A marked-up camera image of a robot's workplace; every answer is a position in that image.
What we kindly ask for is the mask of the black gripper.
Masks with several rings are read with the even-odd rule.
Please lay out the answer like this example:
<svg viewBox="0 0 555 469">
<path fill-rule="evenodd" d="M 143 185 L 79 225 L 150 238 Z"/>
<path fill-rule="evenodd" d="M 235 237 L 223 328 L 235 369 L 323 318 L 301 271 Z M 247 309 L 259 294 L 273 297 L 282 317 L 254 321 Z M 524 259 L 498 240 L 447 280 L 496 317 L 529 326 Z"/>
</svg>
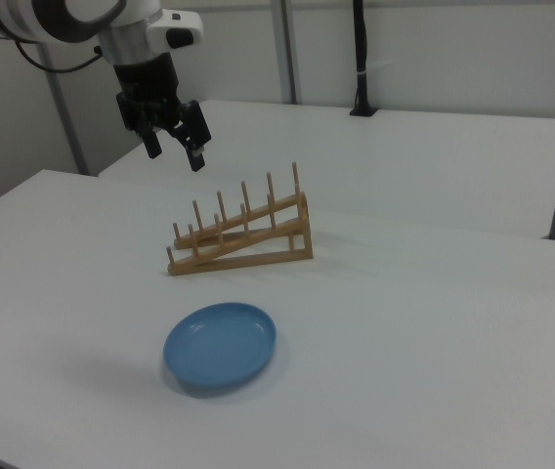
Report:
<svg viewBox="0 0 555 469">
<path fill-rule="evenodd" d="M 185 149 L 193 172 L 205 166 L 204 147 L 211 140 L 199 102 L 180 104 L 178 77 L 168 53 L 129 65 L 113 67 L 121 91 L 116 95 L 124 127 L 143 142 L 149 158 L 162 153 L 154 127 L 170 130 L 169 135 Z"/>
</svg>

